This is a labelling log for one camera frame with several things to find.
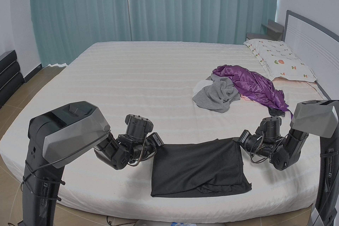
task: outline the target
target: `white bed sheet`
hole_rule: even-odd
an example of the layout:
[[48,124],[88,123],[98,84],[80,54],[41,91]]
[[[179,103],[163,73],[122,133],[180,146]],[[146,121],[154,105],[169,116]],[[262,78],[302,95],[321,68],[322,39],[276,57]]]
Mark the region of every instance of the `white bed sheet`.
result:
[[[127,114],[149,118],[169,144],[200,143],[255,131],[266,107],[235,101],[220,114],[198,108],[192,89],[218,65],[241,65],[266,75],[245,45],[186,42],[96,43],[45,85],[22,110],[0,141],[10,171],[22,179],[29,120],[61,105],[86,100],[98,106],[112,133],[124,133]],[[293,112],[298,102],[323,99],[315,84],[276,79]],[[283,118],[282,135],[290,114]],[[122,218],[214,223],[273,215],[309,206],[318,189],[319,138],[310,135],[299,161],[284,171],[268,161],[254,165],[243,152],[244,174],[252,183],[245,194],[212,198],[152,198],[153,160],[116,171],[88,151],[65,167],[61,204]]]

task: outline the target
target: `purple cloth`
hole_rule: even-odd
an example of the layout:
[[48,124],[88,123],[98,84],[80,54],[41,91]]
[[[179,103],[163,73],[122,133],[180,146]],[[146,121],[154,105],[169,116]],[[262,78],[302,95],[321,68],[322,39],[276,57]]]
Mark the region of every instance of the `purple cloth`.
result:
[[240,94],[264,106],[274,109],[288,110],[282,90],[276,90],[271,80],[254,71],[238,65],[223,65],[213,70],[217,76],[230,78]]

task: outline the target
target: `floor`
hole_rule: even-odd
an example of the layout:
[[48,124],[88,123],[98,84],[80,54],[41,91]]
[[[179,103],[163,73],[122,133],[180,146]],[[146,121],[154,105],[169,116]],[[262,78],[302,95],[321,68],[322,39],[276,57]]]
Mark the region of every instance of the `floor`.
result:
[[[62,69],[60,67],[45,67],[13,94],[0,109],[0,139],[34,95]],[[7,222],[16,225],[22,220],[22,193],[19,189],[19,184],[19,181],[7,169],[0,156],[0,225],[7,225]],[[311,207],[308,207],[279,215],[225,224],[227,226],[306,226],[310,214]],[[112,225],[136,221],[114,217],[109,217],[109,220],[112,221]],[[104,215],[83,212],[57,204],[54,225],[97,226],[107,225],[107,222]]]

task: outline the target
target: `floral pillowcase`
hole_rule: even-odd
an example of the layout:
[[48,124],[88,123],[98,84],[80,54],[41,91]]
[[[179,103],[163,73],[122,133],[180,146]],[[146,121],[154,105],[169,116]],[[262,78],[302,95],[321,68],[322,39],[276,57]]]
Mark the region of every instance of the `floral pillowcase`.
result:
[[311,69],[282,41],[255,38],[244,44],[260,61],[270,80],[282,77],[287,80],[314,82],[317,79]]

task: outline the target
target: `bed headboard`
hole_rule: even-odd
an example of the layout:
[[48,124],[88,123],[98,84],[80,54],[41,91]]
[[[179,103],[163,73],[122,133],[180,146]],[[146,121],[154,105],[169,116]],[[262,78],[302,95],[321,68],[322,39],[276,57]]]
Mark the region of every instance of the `bed headboard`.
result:
[[282,40],[308,65],[328,99],[339,99],[339,36],[290,10]]

